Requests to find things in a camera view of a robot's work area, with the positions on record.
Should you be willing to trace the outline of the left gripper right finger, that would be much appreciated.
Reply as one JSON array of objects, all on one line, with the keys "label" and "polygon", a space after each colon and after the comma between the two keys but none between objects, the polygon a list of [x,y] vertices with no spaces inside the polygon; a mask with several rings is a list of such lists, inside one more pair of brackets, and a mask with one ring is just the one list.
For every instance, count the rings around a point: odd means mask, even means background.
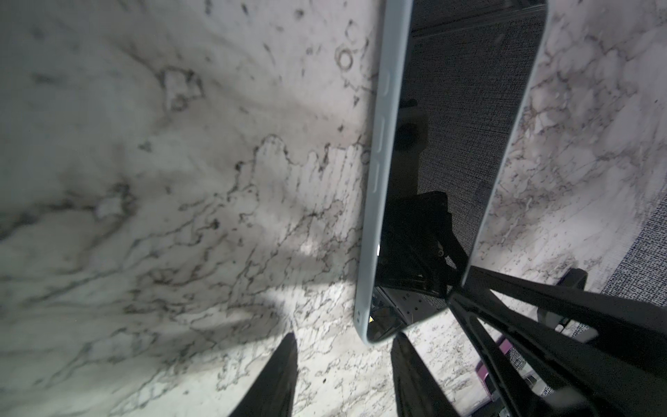
[{"label": "left gripper right finger", "polygon": [[391,361],[397,415],[460,416],[403,333],[394,337]]}]

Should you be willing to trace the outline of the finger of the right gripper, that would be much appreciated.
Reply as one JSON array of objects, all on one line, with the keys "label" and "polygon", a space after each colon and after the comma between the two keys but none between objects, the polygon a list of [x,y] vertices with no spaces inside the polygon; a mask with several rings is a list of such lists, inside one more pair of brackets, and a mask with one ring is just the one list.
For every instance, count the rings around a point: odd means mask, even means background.
[{"label": "finger of the right gripper", "polygon": [[[448,296],[448,304],[487,366],[510,415],[664,416],[666,414],[666,378],[663,381],[626,381],[619,377],[607,381],[579,381],[571,375],[561,375],[545,359],[526,350],[524,344],[516,342],[508,330],[503,330],[500,325],[483,318],[480,312],[464,299],[463,290],[453,291]],[[497,347],[487,331],[488,327],[498,330],[510,341],[538,376],[552,389],[551,394],[540,396],[528,387],[519,371]],[[593,342],[581,343],[594,346],[597,338],[598,333]]]},{"label": "finger of the right gripper", "polygon": [[[509,309],[497,293],[584,323],[597,331],[596,344],[577,342]],[[579,381],[666,378],[666,311],[655,305],[478,268],[470,270],[463,297],[561,375]]]}]

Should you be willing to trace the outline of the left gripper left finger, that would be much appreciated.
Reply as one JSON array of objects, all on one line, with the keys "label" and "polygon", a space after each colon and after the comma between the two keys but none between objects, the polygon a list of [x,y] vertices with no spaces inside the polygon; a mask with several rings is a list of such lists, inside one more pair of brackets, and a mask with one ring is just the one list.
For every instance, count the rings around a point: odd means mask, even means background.
[{"label": "left gripper left finger", "polygon": [[231,416],[291,416],[298,380],[298,345],[293,332],[257,376]]}]

